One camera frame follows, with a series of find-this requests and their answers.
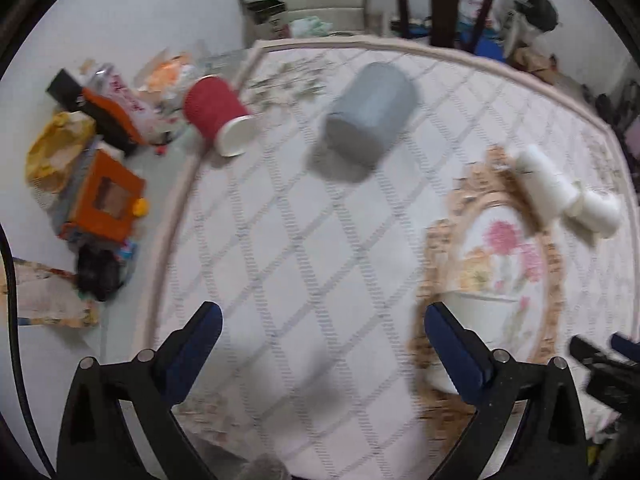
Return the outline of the white cup lying right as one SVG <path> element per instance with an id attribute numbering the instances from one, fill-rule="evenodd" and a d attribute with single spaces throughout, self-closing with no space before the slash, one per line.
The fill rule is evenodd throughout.
<path id="1" fill-rule="evenodd" d="M 577 196 L 565 209 L 565 214 L 600 237 L 610 238 L 620 227 L 622 204 L 614 194 L 578 188 Z"/>

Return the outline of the white cup lying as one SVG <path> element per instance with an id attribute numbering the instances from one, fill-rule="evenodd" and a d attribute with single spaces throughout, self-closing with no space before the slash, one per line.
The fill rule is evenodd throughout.
<path id="1" fill-rule="evenodd" d="M 577 196 L 565 209 L 565 214 L 600 237 L 610 238 L 620 227 L 622 204 L 614 194 L 578 188 Z"/>
<path id="2" fill-rule="evenodd" d="M 576 186 L 537 145 L 518 153 L 515 173 L 543 226 L 553 223 L 577 200 Z"/>

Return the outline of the white cup lying left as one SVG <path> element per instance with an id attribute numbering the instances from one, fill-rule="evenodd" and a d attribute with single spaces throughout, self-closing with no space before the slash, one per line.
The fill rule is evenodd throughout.
<path id="1" fill-rule="evenodd" d="M 518 153 L 515 173 L 543 226 L 553 223 L 577 200 L 576 186 L 537 145 Z"/>

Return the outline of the red ribbed paper cup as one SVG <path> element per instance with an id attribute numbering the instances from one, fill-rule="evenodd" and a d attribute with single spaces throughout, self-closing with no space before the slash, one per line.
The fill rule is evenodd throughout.
<path id="1" fill-rule="evenodd" d="M 254 115 L 230 84 L 218 76 L 200 78 L 186 92 L 182 111 L 222 157 L 242 155 L 258 135 Z"/>

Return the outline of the grey plastic cup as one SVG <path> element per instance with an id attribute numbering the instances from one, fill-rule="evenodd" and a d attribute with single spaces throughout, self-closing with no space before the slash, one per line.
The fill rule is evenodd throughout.
<path id="1" fill-rule="evenodd" d="M 392 64 L 370 63 L 326 114 L 326 144 L 344 159 L 372 168 L 395 144 L 418 105 L 418 88 L 405 72 Z"/>

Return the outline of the black round lids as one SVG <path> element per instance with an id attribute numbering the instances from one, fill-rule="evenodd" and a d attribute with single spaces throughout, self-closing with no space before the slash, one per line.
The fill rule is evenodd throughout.
<path id="1" fill-rule="evenodd" d="M 76 286 L 96 301 L 110 301 L 124 284 L 125 263 L 105 248 L 82 245 L 76 260 Z"/>

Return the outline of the brown paper packet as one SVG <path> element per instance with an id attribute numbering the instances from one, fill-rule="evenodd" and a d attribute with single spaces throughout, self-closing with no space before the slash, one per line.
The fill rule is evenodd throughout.
<path id="1" fill-rule="evenodd" d="M 84 296 L 73 273 L 14 259 L 18 325 L 84 328 L 99 323 L 98 303 Z"/>

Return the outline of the orange box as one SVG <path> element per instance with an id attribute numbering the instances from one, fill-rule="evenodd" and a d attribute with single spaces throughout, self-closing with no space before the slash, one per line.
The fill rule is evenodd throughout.
<path id="1" fill-rule="evenodd" d="M 88 234 L 122 244 L 134 227 L 134 204 L 143 197 L 145 180 L 102 150 L 90 157 L 76 191 L 70 192 L 70 209 L 55 228 L 62 240 Z"/>

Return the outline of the floral diamond pattern tablecloth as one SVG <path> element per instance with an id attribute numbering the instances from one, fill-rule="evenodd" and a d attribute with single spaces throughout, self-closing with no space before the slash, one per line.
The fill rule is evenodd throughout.
<path id="1" fill-rule="evenodd" d="M 419 105 L 368 168 L 323 128 L 373 62 L 405 72 Z M 235 84 L 258 137 L 238 157 L 192 159 L 151 318 L 161 342 L 202 302 L 221 307 L 221 337 L 174 409 L 190 434 L 299 477 L 424 478 L 471 413 L 431 386 L 427 299 L 468 300 L 523 361 L 575 335 L 638 334 L 638 200 L 585 105 L 484 58 L 375 38 L 263 42 Z M 612 237 L 565 212 L 540 223 L 515 173 L 529 145 L 576 188 L 620 199 Z"/>

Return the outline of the yellow plastic bag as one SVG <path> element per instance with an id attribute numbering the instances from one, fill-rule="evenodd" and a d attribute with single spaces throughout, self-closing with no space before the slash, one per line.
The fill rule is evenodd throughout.
<path id="1" fill-rule="evenodd" d="M 95 135 L 96 122 L 83 112 L 53 115 L 27 153 L 26 182 L 41 192 L 63 191 Z"/>

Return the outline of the orange snack bag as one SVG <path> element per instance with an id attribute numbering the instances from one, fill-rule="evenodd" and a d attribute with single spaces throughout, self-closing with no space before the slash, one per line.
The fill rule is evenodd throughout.
<path id="1" fill-rule="evenodd" d="M 134 88 L 137 92 L 162 93 L 174 88 L 193 66 L 190 52 L 172 55 L 168 49 L 161 50 L 134 76 Z"/>

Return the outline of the black cylinder bottle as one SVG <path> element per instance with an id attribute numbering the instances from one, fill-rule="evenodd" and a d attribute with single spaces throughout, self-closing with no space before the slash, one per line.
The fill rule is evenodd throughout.
<path id="1" fill-rule="evenodd" d="M 90 115 L 94 109 L 85 96 L 84 88 L 64 68 L 59 70 L 50 82 L 47 94 L 68 112 L 84 112 Z"/>

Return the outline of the brown cardboard box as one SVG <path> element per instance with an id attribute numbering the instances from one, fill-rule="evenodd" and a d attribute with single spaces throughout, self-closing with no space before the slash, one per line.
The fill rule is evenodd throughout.
<path id="1" fill-rule="evenodd" d="M 532 47 L 519 47 L 510 54 L 508 63 L 516 70 L 528 73 L 545 84 L 553 86 L 558 80 L 558 59 L 554 54 L 545 56 Z"/>

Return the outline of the open carton box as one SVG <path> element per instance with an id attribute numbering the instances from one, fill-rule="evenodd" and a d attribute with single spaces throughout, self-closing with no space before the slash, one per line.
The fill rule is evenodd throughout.
<path id="1" fill-rule="evenodd" d="M 258 40 L 291 37 L 288 9 L 281 0 L 238 0 L 243 18 L 243 41 L 251 47 Z"/>

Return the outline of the barbell with black plates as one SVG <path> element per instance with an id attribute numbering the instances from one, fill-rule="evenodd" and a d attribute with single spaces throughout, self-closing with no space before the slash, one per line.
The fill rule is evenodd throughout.
<path id="1" fill-rule="evenodd" d="M 541 32 L 552 32 L 559 24 L 559 14 L 550 0 L 525 0 L 520 12 L 527 23 Z"/>

